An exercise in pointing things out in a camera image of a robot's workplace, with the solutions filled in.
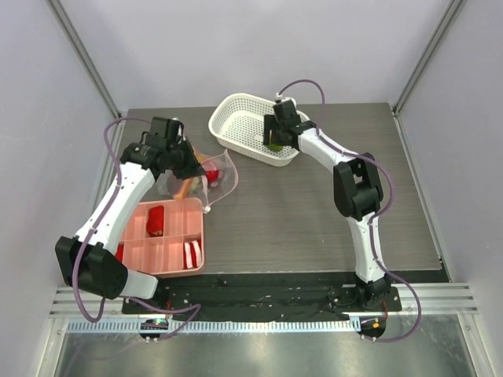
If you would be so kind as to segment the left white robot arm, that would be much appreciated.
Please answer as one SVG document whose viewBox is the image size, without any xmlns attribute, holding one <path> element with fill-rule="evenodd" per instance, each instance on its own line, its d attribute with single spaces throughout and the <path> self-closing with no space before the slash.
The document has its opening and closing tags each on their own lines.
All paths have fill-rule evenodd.
<svg viewBox="0 0 503 377">
<path fill-rule="evenodd" d="M 150 145 L 127 146 L 117 166 L 119 172 L 90 219 L 72 237 L 62 236 L 55 251 L 61 272 L 75 299 L 85 291 L 106 299 L 139 298 L 150 313 L 161 312 L 167 293 L 158 288 L 159 279 L 128 269 L 115 256 L 119 239 L 140 200 L 158 177 L 171 171 L 178 178 L 204 174 L 190 142 L 177 144 L 153 137 Z"/>
</svg>

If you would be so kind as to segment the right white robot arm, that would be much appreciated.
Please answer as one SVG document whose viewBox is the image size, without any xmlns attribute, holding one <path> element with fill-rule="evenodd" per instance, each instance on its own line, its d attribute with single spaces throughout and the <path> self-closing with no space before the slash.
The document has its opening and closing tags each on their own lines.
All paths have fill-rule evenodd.
<svg viewBox="0 0 503 377">
<path fill-rule="evenodd" d="M 373 156 L 337 144 L 302 119 L 291 99 L 277 99 L 273 111 L 264 116 L 263 144 L 294 148 L 332 173 L 334 203 L 348 221 L 354 244 L 354 298 L 362 309 L 375 309 L 390 293 L 391 280 L 380 249 L 378 212 L 384 192 Z"/>
</svg>

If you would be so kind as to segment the red fake food under arm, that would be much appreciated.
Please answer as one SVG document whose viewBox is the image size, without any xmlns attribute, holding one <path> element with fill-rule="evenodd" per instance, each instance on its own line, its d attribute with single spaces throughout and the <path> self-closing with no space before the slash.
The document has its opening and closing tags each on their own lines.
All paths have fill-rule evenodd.
<svg viewBox="0 0 503 377">
<path fill-rule="evenodd" d="M 123 243 L 120 243 L 117 247 L 117 250 L 116 250 L 116 253 L 115 253 L 115 256 L 116 258 L 122 262 L 123 261 L 123 251 L 124 251 L 124 244 Z"/>
</svg>

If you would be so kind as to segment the clear pink zip top bag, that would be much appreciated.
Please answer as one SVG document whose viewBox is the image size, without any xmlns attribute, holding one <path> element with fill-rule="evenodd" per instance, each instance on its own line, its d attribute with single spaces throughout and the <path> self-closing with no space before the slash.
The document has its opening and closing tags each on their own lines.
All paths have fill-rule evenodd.
<svg viewBox="0 0 503 377">
<path fill-rule="evenodd" d="M 196 152 L 196 157 L 204 169 L 204 175 L 180 180 L 168 171 L 160 175 L 155 188 L 161 197 L 175 200 L 198 199 L 206 214 L 216 202 L 237 187 L 239 176 L 227 149 L 216 156 Z"/>
</svg>

